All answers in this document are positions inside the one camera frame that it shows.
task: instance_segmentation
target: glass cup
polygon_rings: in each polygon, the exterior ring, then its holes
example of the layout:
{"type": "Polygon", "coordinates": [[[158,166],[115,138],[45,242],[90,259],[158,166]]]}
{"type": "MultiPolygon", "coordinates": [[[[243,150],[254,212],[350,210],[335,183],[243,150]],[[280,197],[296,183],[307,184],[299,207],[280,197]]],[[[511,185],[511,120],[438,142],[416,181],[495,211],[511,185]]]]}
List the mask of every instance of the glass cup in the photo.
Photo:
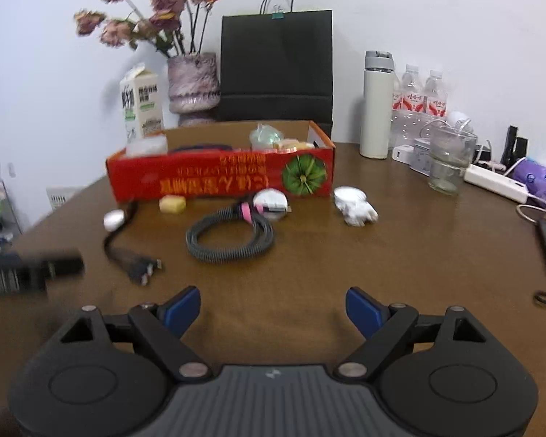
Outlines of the glass cup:
{"type": "Polygon", "coordinates": [[[437,126],[431,137],[429,186],[447,195],[457,195],[477,142],[478,137],[472,133],[437,126]]]}

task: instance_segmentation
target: gray bottle cap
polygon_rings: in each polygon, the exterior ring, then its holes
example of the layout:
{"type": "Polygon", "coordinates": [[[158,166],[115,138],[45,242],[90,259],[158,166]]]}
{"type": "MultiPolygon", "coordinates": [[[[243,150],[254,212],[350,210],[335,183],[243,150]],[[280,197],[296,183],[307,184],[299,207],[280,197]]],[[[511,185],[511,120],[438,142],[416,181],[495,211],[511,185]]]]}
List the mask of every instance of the gray bottle cap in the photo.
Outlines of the gray bottle cap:
{"type": "Polygon", "coordinates": [[[366,51],[364,68],[366,70],[383,69],[394,72],[394,60],[392,59],[392,54],[385,51],[366,51]]]}

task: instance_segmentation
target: black usb cable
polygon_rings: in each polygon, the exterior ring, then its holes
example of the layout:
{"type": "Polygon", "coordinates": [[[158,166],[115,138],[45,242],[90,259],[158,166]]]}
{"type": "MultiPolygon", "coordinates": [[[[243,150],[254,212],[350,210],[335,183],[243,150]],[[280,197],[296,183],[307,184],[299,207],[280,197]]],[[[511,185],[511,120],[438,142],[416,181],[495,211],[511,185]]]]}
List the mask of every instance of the black usb cable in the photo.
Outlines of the black usb cable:
{"type": "Polygon", "coordinates": [[[125,271],[130,281],[140,286],[146,286],[155,270],[162,268],[160,259],[153,259],[147,256],[139,255],[125,248],[114,248],[112,242],[114,239],[132,222],[137,214],[138,202],[132,200],[127,205],[125,219],[123,223],[114,231],[110,232],[103,240],[103,251],[105,256],[125,271]]]}

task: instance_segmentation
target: blue gripper pad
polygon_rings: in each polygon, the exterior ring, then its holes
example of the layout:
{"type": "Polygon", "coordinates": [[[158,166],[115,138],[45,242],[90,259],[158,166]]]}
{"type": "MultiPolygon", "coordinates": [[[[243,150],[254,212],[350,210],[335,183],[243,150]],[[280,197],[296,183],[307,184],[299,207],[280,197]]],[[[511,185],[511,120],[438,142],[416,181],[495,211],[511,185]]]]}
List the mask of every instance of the blue gripper pad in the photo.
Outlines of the blue gripper pad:
{"type": "Polygon", "coordinates": [[[195,287],[190,288],[184,296],[167,306],[163,317],[160,318],[162,324],[173,335],[182,338],[200,314],[200,291],[195,287]]]}
{"type": "Polygon", "coordinates": [[[350,288],[346,293],[346,314],[366,339],[390,318],[386,306],[358,288],[350,288]]]}

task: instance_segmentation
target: wooden table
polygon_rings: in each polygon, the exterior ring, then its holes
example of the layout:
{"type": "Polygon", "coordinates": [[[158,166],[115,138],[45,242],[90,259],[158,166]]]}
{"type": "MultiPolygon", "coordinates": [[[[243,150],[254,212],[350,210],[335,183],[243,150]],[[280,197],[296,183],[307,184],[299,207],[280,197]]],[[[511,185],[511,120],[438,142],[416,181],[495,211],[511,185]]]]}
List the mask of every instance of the wooden table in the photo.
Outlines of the wooden table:
{"type": "MultiPolygon", "coordinates": [[[[209,363],[334,366],[362,342],[344,311],[345,292],[360,286],[423,314],[469,308],[534,376],[540,404],[526,436],[546,437],[546,308],[531,300],[536,289],[546,290],[546,266],[515,204],[470,185],[457,198],[444,196],[404,164],[364,159],[348,144],[337,148],[335,185],[363,189],[379,223],[348,227],[330,198],[295,200],[293,213],[274,225],[271,251],[223,265],[192,258],[185,231],[230,200],[192,200],[180,216],[143,204],[117,244],[163,260],[165,271],[145,288],[132,285],[101,249],[103,214],[116,205],[107,179],[81,192],[16,243],[22,255],[78,248],[86,273],[51,283],[48,296],[0,298],[0,409],[16,370],[84,304],[119,314],[193,284],[202,312],[184,342],[209,363]]],[[[207,240],[249,234],[239,224],[207,240]]]]}

